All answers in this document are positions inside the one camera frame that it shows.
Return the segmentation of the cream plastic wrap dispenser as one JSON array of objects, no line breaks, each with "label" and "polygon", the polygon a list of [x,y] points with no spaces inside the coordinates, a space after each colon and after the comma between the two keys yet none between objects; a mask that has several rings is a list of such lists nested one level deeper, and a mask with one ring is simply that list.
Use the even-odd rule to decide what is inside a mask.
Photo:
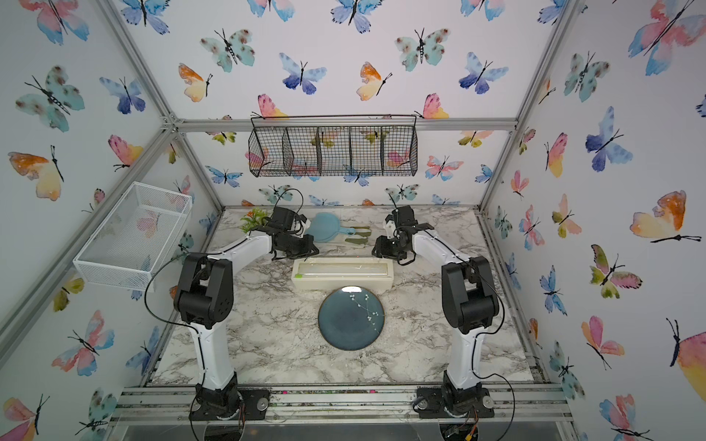
[{"label": "cream plastic wrap dispenser", "polygon": [[393,262],[377,257],[307,257],[295,260],[292,268],[292,283],[298,290],[356,286],[383,292],[394,282]]}]

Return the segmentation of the dark teal round plate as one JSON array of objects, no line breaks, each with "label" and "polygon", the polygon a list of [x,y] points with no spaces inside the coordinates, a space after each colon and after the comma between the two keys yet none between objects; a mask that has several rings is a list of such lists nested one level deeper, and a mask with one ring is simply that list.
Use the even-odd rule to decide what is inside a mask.
[{"label": "dark teal round plate", "polygon": [[358,351],[372,345],[386,322],[380,299],[366,288],[348,286],[330,293],[318,312],[318,328],[329,345]]}]

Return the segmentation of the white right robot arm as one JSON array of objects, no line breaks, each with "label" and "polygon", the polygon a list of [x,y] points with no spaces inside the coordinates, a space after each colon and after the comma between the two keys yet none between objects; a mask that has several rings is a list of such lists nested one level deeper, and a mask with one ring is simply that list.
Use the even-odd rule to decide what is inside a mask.
[{"label": "white right robot arm", "polygon": [[479,388],[482,345],[501,309],[488,260],[447,244],[433,226],[416,219],[410,206],[387,215],[384,234],[376,239],[372,255],[400,266],[420,257],[439,270],[442,311],[454,329],[444,388],[453,393]]}]

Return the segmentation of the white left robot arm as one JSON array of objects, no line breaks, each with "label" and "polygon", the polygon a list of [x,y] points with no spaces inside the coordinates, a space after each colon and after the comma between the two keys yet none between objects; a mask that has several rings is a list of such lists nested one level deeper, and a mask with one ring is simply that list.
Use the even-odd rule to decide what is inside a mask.
[{"label": "white left robot arm", "polygon": [[292,260],[317,255],[314,237],[307,233],[310,226],[305,215],[277,207],[264,225],[234,243],[186,256],[174,308],[196,345],[202,388],[222,391],[235,381],[224,324],[235,304],[233,278],[265,255]]}]

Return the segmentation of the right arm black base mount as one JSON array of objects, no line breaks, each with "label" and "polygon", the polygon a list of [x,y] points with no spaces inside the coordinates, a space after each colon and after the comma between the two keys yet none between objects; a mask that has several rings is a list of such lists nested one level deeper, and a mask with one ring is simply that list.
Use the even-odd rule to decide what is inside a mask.
[{"label": "right arm black base mount", "polygon": [[457,390],[452,385],[437,388],[418,388],[412,410],[422,419],[493,418],[495,405],[489,390],[481,384]]}]

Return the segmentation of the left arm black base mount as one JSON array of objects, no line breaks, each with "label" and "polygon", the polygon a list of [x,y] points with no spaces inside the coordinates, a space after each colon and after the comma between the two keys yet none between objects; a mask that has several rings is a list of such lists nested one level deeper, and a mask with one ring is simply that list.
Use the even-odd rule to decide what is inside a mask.
[{"label": "left arm black base mount", "polygon": [[198,385],[195,404],[189,411],[189,420],[224,422],[237,419],[263,421],[270,407],[270,391],[234,387],[229,390],[209,390]]}]

